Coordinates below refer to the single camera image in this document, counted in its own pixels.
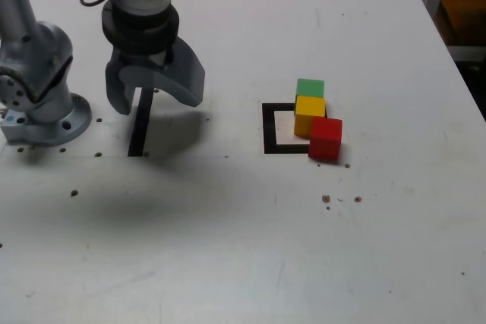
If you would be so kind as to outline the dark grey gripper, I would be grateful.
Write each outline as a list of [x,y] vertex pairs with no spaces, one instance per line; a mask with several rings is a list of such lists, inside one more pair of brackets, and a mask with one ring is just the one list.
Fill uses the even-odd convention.
[[182,39],[172,47],[174,59],[166,65],[167,52],[135,55],[113,50],[106,65],[106,95],[121,115],[131,113],[135,88],[160,89],[190,107],[204,97],[205,70],[192,48]]

